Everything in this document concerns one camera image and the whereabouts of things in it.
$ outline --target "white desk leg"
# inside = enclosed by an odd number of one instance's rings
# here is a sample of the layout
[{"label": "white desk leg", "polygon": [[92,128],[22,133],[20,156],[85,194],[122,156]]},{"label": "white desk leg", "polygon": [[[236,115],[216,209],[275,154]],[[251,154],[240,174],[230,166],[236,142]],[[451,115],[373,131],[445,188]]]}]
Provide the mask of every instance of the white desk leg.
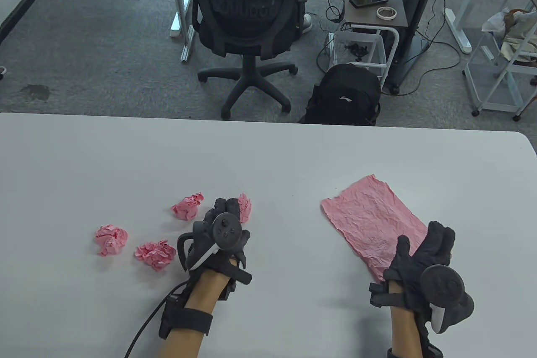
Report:
[{"label": "white desk leg", "polygon": [[191,0],[175,0],[175,5],[177,7],[177,13],[173,19],[171,29],[169,30],[169,35],[171,37],[183,37],[185,45],[181,54],[181,61],[185,63],[188,61],[188,56],[190,55],[190,48],[192,47],[192,39],[194,38],[194,28],[186,25],[186,11],[190,6]]},{"label": "white desk leg", "polygon": [[446,16],[447,25],[451,29],[451,33],[459,44],[461,51],[467,55],[472,52],[472,45],[470,44],[470,41],[468,41],[468,38],[462,30],[462,27],[466,23],[466,18],[468,18],[472,8],[472,0],[462,0],[462,4],[457,11],[457,15],[455,15],[450,8],[446,8],[443,11],[444,15]]}]

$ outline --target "crumpled pink paper ball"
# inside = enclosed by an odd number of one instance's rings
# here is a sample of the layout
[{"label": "crumpled pink paper ball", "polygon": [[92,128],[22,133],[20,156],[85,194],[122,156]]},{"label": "crumpled pink paper ball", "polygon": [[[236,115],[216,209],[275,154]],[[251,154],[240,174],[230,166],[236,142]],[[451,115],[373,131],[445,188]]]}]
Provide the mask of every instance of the crumpled pink paper ball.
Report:
[{"label": "crumpled pink paper ball", "polygon": [[167,240],[162,240],[158,243],[144,243],[137,247],[134,257],[159,272],[172,262],[176,253],[177,251],[168,245]]},{"label": "crumpled pink paper ball", "polygon": [[171,210],[178,220],[190,221],[195,218],[198,213],[198,205],[203,201],[203,194],[196,193],[190,197],[185,197],[174,205]]},{"label": "crumpled pink paper ball", "polygon": [[245,222],[248,222],[250,218],[250,213],[252,212],[252,202],[244,193],[241,193],[238,197],[238,206],[240,207],[239,222],[244,224]]},{"label": "crumpled pink paper ball", "polygon": [[95,232],[95,241],[101,247],[99,254],[108,256],[119,253],[126,245],[128,237],[129,234],[124,229],[113,225],[102,226]]}]

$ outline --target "pink paper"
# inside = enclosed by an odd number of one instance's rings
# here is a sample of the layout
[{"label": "pink paper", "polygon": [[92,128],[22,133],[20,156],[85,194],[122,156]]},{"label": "pink paper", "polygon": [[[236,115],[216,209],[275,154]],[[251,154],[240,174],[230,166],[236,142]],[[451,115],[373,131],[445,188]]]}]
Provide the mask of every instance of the pink paper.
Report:
[{"label": "pink paper", "polygon": [[252,202],[244,193],[241,193],[238,197],[238,206],[240,207],[239,222],[244,224],[245,222],[248,222],[250,218],[250,213],[252,212]]},{"label": "pink paper", "polygon": [[127,243],[129,234],[124,229],[113,225],[106,225],[95,232],[95,241],[100,245],[99,254],[108,256],[117,254]]},{"label": "pink paper", "polygon": [[176,250],[168,245],[167,240],[159,243],[148,242],[136,248],[134,257],[160,271],[170,264],[176,255]]},{"label": "pink paper", "polygon": [[321,206],[378,281],[394,258],[399,235],[408,236],[410,254],[414,254],[427,233],[423,222],[374,175],[357,181],[334,199],[324,199]]},{"label": "pink paper", "polygon": [[171,210],[178,220],[193,220],[198,213],[198,205],[203,201],[203,194],[196,193],[190,197],[185,197],[181,202],[174,205]]}]

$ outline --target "velcro strap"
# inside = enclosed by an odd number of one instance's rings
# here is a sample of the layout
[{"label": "velcro strap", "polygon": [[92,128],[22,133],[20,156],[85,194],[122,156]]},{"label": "velcro strap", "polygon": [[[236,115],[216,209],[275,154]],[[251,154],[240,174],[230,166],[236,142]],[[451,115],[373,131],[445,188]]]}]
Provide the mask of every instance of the velcro strap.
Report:
[{"label": "velcro strap", "polygon": [[213,315],[190,308],[177,308],[169,313],[171,329],[189,329],[209,335]]}]

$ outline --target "hand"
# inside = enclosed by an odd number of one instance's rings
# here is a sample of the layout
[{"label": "hand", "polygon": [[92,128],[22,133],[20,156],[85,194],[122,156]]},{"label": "hand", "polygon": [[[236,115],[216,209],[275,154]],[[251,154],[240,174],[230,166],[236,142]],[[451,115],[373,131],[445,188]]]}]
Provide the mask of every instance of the hand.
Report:
[{"label": "hand", "polygon": [[405,305],[413,311],[428,311],[422,294],[420,278],[429,266],[448,266],[455,232],[436,221],[429,222],[427,235],[414,255],[410,256],[410,241],[405,235],[397,238],[397,248],[390,267],[384,271],[386,281],[395,280],[404,289]]}]

